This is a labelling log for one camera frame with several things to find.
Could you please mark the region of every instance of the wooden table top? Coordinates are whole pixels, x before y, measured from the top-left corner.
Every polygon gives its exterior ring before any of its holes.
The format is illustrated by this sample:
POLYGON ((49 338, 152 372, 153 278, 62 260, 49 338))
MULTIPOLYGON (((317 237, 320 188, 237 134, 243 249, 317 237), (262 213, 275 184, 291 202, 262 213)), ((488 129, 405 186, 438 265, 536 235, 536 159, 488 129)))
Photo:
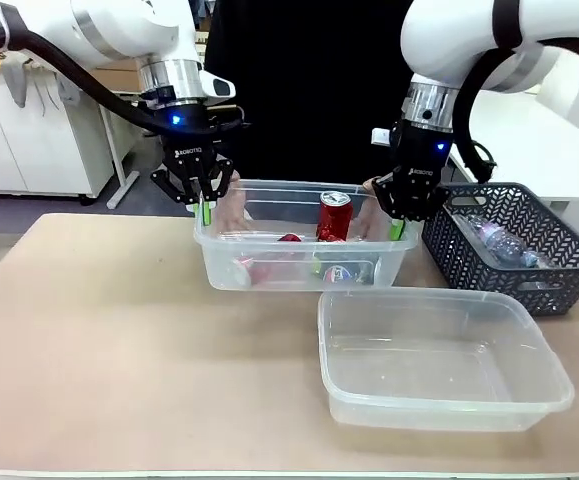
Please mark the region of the wooden table top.
MULTIPOLYGON (((0 263, 0 471, 579 474, 579 302, 541 320, 576 389, 525 433, 342 427, 318 294, 213 290, 193 222, 47 215, 0 263)), ((398 283, 442 285, 424 248, 398 283)))

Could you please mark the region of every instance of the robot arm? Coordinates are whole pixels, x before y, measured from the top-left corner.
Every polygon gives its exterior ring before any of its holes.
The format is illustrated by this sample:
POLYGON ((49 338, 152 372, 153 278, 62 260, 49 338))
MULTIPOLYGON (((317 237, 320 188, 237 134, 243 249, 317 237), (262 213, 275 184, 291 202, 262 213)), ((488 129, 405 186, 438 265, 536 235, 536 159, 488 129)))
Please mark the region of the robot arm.
POLYGON ((395 164, 373 182, 381 207, 394 218, 424 220, 449 196, 440 172, 455 143, 479 182, 495 163, 476 152, 469 117, 478 91, 523 91, 539 83, 557 54, 579 54, 579 0, 415 0, 401 46, 416 73, 391 131, 374 130, 395 164))
POLYGON ((163 168, 152 178, 174 201, 192 206, 200 196, 213 202, 226 193, 233 165, 217 159, 214 144, 242 122, 215 123, 207 107, 233 98, 235 87, 202 70, 185 0, 5 0, 1 49, 22 50, 108 110, 161 135, 163 168), (85 71, 129 58, 138 60, 146 109, 85 71))

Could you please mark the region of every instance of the person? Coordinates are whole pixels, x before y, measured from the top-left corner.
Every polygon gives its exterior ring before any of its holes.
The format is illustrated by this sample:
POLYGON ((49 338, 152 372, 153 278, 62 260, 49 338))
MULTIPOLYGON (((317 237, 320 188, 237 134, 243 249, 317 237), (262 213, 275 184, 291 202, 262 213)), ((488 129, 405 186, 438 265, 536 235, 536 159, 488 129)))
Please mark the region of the person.
POLYGON ((375 127, 400 116, 411 0, 218 0, 205 68, 236 85, 250 127, 227 155, 243 178, 360 184, 389 173, 375 127))

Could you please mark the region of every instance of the clear plastic container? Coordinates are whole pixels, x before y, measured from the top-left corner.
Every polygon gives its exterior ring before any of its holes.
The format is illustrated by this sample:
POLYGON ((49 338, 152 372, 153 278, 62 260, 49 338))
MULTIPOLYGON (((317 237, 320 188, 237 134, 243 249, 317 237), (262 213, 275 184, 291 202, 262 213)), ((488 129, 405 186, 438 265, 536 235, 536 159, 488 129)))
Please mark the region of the clear plastic container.
POLYGON ((390 241, 391 218, 360 186, 243 180, 218 201, 211 222, 196 221, 207 276, 220 290, 324 291, 393 285, 407 250, 418 243, 411 225, 390 241), (351 197, 347 241, 316 241, 320 195, 351 197), (278 241, 286 234, 301 242, 278 241), (333 273, 347 272, 338 276, 333 273))
POLYGON ((325 293, 322 378, 340 423, 524 431, 573 386, 524 307, 499 293, 392 288, 325 293))

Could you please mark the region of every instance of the basket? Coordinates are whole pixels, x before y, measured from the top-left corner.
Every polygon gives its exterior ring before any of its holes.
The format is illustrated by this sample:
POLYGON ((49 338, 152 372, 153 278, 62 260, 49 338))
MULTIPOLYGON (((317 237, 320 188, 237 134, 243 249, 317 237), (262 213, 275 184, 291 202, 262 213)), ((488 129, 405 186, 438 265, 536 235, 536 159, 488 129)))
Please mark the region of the basket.
POLYGON ((532 315, 562 315, 579 299, 579 235, 515 183, 451 184, 451 196, 422 238, 451 288, 500 292, 532 315), (562 268, 504 268, 485 260, 452 215, 476 214, 522 238, 562 268))

